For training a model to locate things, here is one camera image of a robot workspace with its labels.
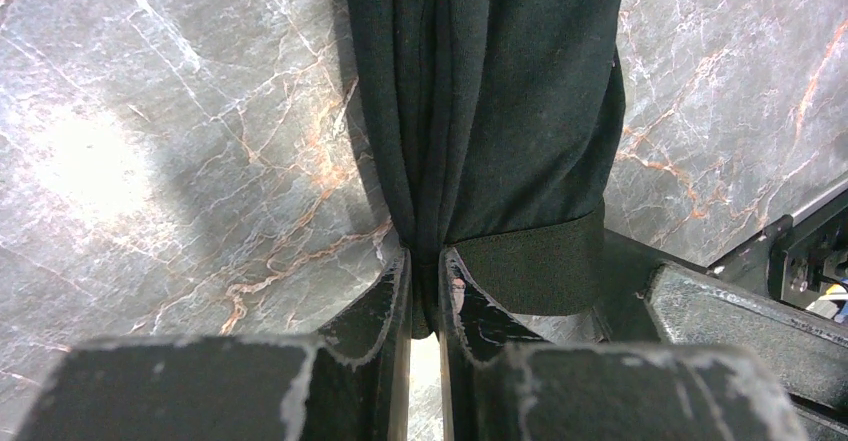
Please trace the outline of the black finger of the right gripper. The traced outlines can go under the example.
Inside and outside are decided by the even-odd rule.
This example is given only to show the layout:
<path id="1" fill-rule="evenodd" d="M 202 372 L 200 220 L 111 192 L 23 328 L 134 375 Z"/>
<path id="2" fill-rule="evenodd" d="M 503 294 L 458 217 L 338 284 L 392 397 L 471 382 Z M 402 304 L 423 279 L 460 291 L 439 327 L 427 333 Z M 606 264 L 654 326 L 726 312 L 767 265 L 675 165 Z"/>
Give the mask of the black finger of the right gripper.
<path id="1" fill-rule="evenodd" d="M 789 396 L 810 440 L 847 436 L 847 330 L 663 253 L 599 233 L 534 258 L 532 306 L 598 308 L 612 342 L 729 345 L 751 351 Z"/>

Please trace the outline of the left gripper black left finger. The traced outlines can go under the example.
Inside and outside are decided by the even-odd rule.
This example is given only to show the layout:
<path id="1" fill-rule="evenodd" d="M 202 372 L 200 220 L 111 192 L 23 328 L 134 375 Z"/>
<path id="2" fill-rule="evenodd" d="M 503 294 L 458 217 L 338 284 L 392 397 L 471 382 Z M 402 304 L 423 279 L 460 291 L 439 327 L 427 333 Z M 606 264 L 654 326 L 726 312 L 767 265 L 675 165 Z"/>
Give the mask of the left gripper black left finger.
<path id="1" fill-rule="evenodd" d="M 307 334 L 113 337 L 58 364 L 22 440 L 403 440 L 411 262 L 402 252 Z"/>

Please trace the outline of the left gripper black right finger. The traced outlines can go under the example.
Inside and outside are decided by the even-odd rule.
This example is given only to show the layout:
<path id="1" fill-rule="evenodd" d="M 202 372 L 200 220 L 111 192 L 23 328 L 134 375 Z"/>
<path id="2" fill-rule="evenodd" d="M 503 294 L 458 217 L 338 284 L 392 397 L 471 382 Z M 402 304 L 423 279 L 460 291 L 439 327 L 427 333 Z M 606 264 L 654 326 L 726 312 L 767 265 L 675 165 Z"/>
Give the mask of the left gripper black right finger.
<path id="1" fill-rule="evenodd" d="M 520 323 L 454 249 L 439 263 L 448 440 L 803 440 L 777 378 L 729 345 L 572 343 Z"/>

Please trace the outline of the black underwear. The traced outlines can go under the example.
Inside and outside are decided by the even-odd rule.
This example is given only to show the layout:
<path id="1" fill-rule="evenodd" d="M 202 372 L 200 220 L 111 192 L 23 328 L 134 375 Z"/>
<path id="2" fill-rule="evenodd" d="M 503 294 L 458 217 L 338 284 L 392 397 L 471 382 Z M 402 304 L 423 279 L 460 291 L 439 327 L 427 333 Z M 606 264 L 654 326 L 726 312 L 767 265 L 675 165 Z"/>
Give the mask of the black underwear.
<path id="1" fill-rule="evenodd" d="M 346 0 L 364 122 L 412 258 L 412 335 L 441 252 L 508 311 L 588 311 L 623 129 L 621 0 Z"/>

